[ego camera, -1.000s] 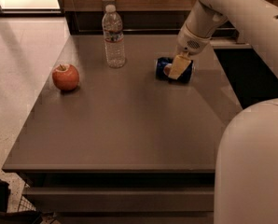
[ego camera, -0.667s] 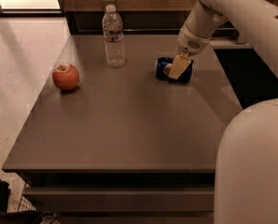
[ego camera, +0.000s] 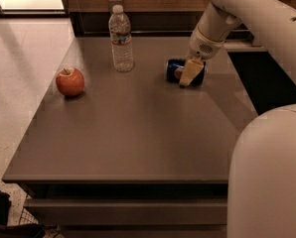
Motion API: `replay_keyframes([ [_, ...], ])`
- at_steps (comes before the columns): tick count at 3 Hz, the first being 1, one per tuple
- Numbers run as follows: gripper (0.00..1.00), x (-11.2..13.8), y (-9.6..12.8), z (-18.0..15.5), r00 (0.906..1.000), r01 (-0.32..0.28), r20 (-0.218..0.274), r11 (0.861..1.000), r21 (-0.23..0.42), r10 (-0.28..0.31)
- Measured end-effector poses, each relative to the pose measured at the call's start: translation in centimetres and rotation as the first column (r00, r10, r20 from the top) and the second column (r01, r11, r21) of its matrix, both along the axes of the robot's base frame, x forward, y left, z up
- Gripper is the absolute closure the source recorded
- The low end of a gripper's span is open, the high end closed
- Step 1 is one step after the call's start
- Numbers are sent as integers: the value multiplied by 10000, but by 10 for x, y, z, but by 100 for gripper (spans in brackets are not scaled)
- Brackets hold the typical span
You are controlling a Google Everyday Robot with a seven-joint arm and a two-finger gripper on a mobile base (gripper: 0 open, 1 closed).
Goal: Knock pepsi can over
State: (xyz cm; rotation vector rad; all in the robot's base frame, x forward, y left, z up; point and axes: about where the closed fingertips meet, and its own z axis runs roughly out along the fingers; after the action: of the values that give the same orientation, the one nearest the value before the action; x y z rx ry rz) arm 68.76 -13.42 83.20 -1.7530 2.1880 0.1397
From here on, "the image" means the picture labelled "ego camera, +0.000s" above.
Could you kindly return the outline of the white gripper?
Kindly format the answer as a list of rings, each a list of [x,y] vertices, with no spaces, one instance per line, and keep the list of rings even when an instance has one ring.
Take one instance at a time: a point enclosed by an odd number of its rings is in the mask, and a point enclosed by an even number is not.
[[[196,28],[189,39],[188,59],[186,60],[179,84],[181,86],[189,86],[204,68],[203,60],[212,59],[222,45],[223,41],[212,41]]]

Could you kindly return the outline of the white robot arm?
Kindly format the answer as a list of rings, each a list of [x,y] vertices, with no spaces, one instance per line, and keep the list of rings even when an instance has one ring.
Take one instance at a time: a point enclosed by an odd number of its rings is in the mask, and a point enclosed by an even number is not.
[[[296,85],[296,9],[279,0],[210,0],[189,42],[203,60],[244,24]],[[296,238],[296,104],[265,112],[231,157],[226,238]]]

